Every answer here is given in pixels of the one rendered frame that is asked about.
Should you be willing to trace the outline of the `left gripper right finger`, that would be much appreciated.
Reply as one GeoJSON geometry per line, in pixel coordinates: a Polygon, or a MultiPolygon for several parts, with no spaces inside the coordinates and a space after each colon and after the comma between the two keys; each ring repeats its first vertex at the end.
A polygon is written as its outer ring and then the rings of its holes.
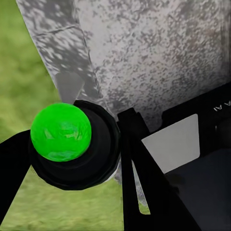
{"type": "Polygon", "coordinates": [[[120,132],[124,231],[202,231],[139,136],[120,132]],[[139,210],[132,160],[150,215],[139,210]]]}

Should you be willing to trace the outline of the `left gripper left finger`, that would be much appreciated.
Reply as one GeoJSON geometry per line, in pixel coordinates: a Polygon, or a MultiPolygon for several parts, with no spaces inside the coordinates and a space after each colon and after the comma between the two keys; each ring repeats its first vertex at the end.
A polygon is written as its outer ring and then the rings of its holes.
{"type": "Polygon", "coordinates": [[[0,144],[0,225],[31,166],[30,132],[18,133],[0,144]]]}

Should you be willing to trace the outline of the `insectifuge atomizer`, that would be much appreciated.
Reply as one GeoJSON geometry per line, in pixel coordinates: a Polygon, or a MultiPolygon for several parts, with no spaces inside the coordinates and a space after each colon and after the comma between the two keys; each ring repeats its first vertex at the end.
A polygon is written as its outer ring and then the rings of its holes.
{"type": "Polygon", "coordinates": [[[28,153],[32,167],[46,183],[64,191],[85,190],[109,181],[121,157],[121,132],[102,106],[76,100],[84,77],[54,76],[61,103],[35,117],[28,153]]]}

